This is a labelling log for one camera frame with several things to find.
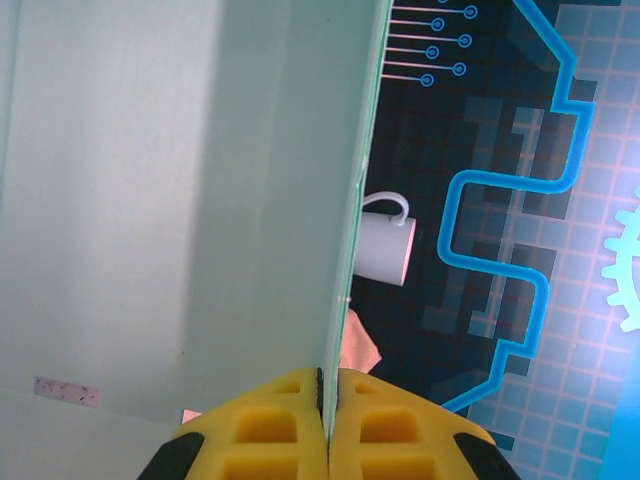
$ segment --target blue glowing line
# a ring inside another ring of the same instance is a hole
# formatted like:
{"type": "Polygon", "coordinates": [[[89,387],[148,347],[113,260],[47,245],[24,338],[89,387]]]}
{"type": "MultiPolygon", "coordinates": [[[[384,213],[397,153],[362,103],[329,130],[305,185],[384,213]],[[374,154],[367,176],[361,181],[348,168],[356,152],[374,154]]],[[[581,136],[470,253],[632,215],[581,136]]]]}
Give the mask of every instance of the blue glowing line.
{"type": "Polygon", "coordinates": [[[427,47],[427,49],[424,51],[424,54],[429,60],[435,60],[440,56],[440,49],[435,45],[431,45],[427,47]]]}
{"type": "Polygon", "coordinates": [[[422,53],[422,54],[424,54],[424,49],[387,47],[387,52],[422,53]]]}
{"type": "Polygon", "coordinates": [[[391,20],[391,23],[395,23],[398,25],[427,25],[430,27],[433,22],[416,22],[414,20],[391,20]]]}
{"type": "Polygon", "coordinates": [[[453,66],[447,65],[435,65],[432,63],[409,63],[409,62],[393,62],[393,61],[385,61],[385,65],[394,65],[396,67],[407,67],[407,68],[426,68],[429,70],[453,70],[456,76],[464,75],[467,71],[466,65],[462,62],[458,62],[453,66]]]}
{"type": "Polygon", "coordinates": [[[457,42],[458,41],[458,37],[456,38],[430,37],[427,35],[406,35],[404,33],[390,33],[387,36],[393,37],[393,38],[406,38],[409,40],[433,40],[436,42],[457,42]]]}
{"type": "Polygon", "coordinates": [[[434,77],[430,73],[425,73],[420,77],[420,85],[425,88],[432,87],[434,83],[436,83],[436,77],[434,77]]]}
{"type": "Polygon", "coordinates": [[[472,403],[499,390],[509,355],[518,355],[530,359],[535,357],[550,298],[549,282],[538,270],[453,252],[451,244],[456,215],[464,187],[468,184],[479,184],[542,194],[558,194],[568,190],[575,183],[580,172],[587,138],[593,122],[593,103],[569,99],[573,72],[576,67],[576,57],[571,49],[562,40],[533,0],[513,0],[513,3],[560,62],[558,79],[551,100],[551,111],[553,113],[575,115],[575,132],[569,146],[565,170],[555,180],[520,177],[481,170],[463,170],[458,172],[451,180],[438,235],[437,251],[442,261],[452,267],[529,282],[535,288],[533,305],[529,315],[529,325],[524,341],[517,343],[511,340],[499,339],[496,344],[488,379],[443,405],[452,411],[468,407],[472,403]]]}
{"type": "Polygon", "coordinates": [[[431,7],[393,7],[394,10],[404,10],[409,12],[431,12],[431,13],[462,13],[464,10],[456,8],[431,8],[431,7]]]}
{"type": "Polygon", "coordinates": [[[382,74],[382,78],[391,78],[391,79],[395,79],[395,80],[412,80],[415,82],[419,82],[420,81],[420,77],[406,77],[404,75],[389,75],[386,73],[382,74]]]}

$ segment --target pink object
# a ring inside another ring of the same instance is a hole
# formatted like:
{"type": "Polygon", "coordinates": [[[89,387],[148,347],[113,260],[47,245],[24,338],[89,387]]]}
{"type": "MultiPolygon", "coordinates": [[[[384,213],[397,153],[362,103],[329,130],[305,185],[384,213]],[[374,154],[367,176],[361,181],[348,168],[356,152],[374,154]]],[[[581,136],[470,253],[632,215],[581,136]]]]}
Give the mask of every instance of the pink object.
{"type": "Polygon", "coordinates": [[[340,350],[340,367],[369,373],[382,360],[360,318],[353,310],[347,312],[345,319],[342,349],[340,350]]]}
{"type": "Polygon", "coordinates": [[[193,420],[196,417],[202,415],[200,412],[194,412],[193,410],[187,410],[186,408],[182,411],[182,423],[187,423],[189,420],[193,420]]]}
{"type": "Polygon", "coordinates": [[[100,404],[100,392],[97,388],[75,383],[61,382],[50,378],[36,378],[36,395],[57,398],[77,405],[97,407],[100,404]]]}

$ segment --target yellow foam pad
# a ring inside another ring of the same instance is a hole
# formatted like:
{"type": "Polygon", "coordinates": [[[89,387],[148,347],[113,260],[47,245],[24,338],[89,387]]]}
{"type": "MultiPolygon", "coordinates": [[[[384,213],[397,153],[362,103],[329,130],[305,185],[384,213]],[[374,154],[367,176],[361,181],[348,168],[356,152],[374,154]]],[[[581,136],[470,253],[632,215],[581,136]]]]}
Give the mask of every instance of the yellow foam pad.
{"type": "Polygon", "coordinates": [[[315,368],[295,370],[185,423],[205,440],[187,480],[327,480],[315,368]]]}
{"type": "Polygon", "coordinates": [[[331,480],[477,480],[454,435],[495,445],[478,425],[355,370],[339,372],[331,480]]]}

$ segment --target white wall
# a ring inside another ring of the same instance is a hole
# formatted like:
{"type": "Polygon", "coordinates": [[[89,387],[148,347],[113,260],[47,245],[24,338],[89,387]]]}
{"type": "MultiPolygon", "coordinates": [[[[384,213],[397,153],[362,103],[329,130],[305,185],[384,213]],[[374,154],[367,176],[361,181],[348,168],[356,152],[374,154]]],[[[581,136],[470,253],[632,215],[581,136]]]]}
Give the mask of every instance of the white wall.
{"type": "Polygon", "coordinates": [[[175,425],[322,364],[377,9],[23,1],[0,387],[175,425]]]}
{"type": "Polygon", "coordinates": [[[2,174],[9,131],[9,110],[19,6],[20,0],[3,0],[0,2],[0,205],[2,202],[2,174]]]}
{"type": "Polygon", "coordinates": [[[0,480],[138,478],[167,425],[0,389],[0,480]]]}

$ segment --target white mug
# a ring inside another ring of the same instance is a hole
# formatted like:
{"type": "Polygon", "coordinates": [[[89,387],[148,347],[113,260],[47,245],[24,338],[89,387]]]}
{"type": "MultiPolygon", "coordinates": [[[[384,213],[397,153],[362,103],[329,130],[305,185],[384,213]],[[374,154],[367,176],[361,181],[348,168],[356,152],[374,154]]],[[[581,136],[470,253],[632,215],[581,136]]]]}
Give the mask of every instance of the white mug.
{"type": "Polygon", "coordinates": [[[378,192],[368,195],[362,206],[379,200],[396,202],[402,212],[394,216],[371,212],[362,214],[354,274],[401,287],[409,267],[416,220],[409,218],[409,202],[399,193],[378,192]]]}

